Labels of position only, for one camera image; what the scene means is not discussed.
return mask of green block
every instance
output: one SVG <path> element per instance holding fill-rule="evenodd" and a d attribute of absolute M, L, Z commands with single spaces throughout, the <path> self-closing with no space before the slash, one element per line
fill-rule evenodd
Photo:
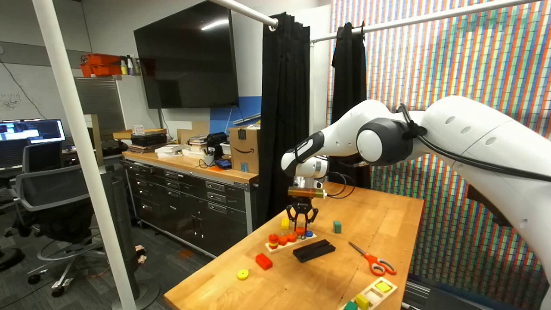
<path fill-rule="evenodd" d="M 333 232 L 334 233 L 341 233 L 341 222 L 333 221 Z"/>
<path fill-rule="evenodd" d="M 344 310 L 358 310 L 358 305 L 349 301 L 346 306 L 344 306 Z"/>

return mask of white pole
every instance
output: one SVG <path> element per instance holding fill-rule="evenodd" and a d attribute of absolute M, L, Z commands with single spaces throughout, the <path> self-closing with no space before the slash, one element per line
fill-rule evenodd
<path fill-rule="evenodd" d="M 69 58 L 61 29 L 57 20 L 56 11 L 52 0 L 33 0 L 36 17 L 42 31 L 42 37 L 46 45 L 48 57 L 53 69 L 53 76 L 56 79 L 57 89 L 60 92 L 61 103 L 69 122 L 69 128 L 74 138 L 74 144 L 77 147 L 78 158 L 86 186 L 90 193 L 94 212 L 98 219 L 101 237 L 104 242 L 107 258 L 111 265 L 111 270 L 115 278 L 118 296 L 125 310 L 136 310 L 136 304 L 130 288 L 128 275 L 126 274 L 125 263 L 122 258 L 121 248 L 118 244 L 115 225 L 111 218 L 111 213 L 107 204 L 107 197 L 98 164 L 94 157 L 94 151 L 88 135 L 84 114 L 78 98 L 77 86 L 75 85 L 73 73 L 69 65 Z"/>
<path fill-rule="evenodd" d="M 425 22 L 432 22 L 433 20 L 439 20 L 444 18 L 457 17 L 457 16 L 480 13 L 480 12 L 487 12 L 490 10 L 517 6 L 520 4 L 526 4 L 526 3 L 536 2 L 536 1 L 541 1 L 541 0 L 495 0 L 491 2 L 473 4 L 468 7 L 461 7 L 461 8 L 451 9 L 451 10 L 413 16 L 409 18 L 394 20 L 392 22 L 387 22 L 387 23 L 367 25 L 364 27 L 364 34 L 370 33 L 373 31 L 392 29 L 396 27 L 409 26 L 409 25 L 420 24 Z M 361 33 L 361 28 L 352 29 L 352 33 L 353 34 Z M 316 43 L 319 41 L 334 39 L 336 37 L 337 37 L 337 33 L 330 33 L 324 36 L 320 36 L 319 38 L 314 38 L 310 40 L 310 42 Z"/>
<path fill-rule="evenodd" d="M 243 4 L 233 1 L 233 0 L 211 0 L 214 3 L 220 4 L 223 7 L 229 8 L 230 10 L 236 11 L 239 14 L 245 15 L 247 17 L 250 17 L 254 20 L 258 20 L 259 22 L 271 26 L 272 28 L 277 28 L 277 25 L 279 21 L 277 18 L 271 18 L 269 16 L 266 16 L 258 11 L 255 11 L 251 9 L 250 7 L 246 7 Z"/>

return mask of pen holder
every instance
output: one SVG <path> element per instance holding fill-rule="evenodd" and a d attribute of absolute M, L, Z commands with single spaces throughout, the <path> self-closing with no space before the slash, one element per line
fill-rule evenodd
<path fill-rule="evenodd" d="M 214 154 L 213 155 L 205 155 L 205 164 L 208 166 L 211 166 L 214 164 Z"/>

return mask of black tool cabinet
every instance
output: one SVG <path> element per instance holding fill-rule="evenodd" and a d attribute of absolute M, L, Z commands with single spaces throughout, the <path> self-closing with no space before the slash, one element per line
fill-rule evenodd
<path fill-rule="evenodd" d="M 253 184 L 125 159 L 136 217 L 210 256 L 253 229 Z"/>

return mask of wooden workbench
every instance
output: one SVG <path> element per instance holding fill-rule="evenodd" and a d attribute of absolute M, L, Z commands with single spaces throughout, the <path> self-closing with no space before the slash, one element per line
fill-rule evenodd
<path fill-rule="evenodd" d="M 238 170 L 222 170 L 218 167 L 201 168 L 199 167 L 199 159 L 186 156 L 174 156 L 158 158 L 156 153 L 133 153 L 122 152 L 123 156 L 138 162 L 146 162 L 152 164 L 164 165 L 168 168 L 183 169 L 194 173 L 202 173 L 211 177 L 224 178 L 239 183 L 253 183 L 258 179 L 258 174 L 241 172 Z"/>
<path fill-rule="evenodd" d="M 340 186 L 325 183 L 329 193 Z M 351 241 L 397 269 L 397 275 L 385 277 L 398 290 L 377 309 L 400 309 L 423 201 L 356 189 L 346 199 L 314 199 L 313 205 L 320 212 L 308 228 L 318 238 L 305 244 L 327 239 L 335 252 L 303 264 L 291 249 L 269 254 L 264 243 L 269 234 L 282 231 L 282 212 L 168 291 L 165 301 L 179 310 L 335 310 L 377 279 Z M 341 234 L 332 232 L 333 221 L 341 222 Z M 273 261 L 271 269 L 255 263 L 259 253 Z M 249 269 L 247 280 L 237 279 L 240 269 Z"/>

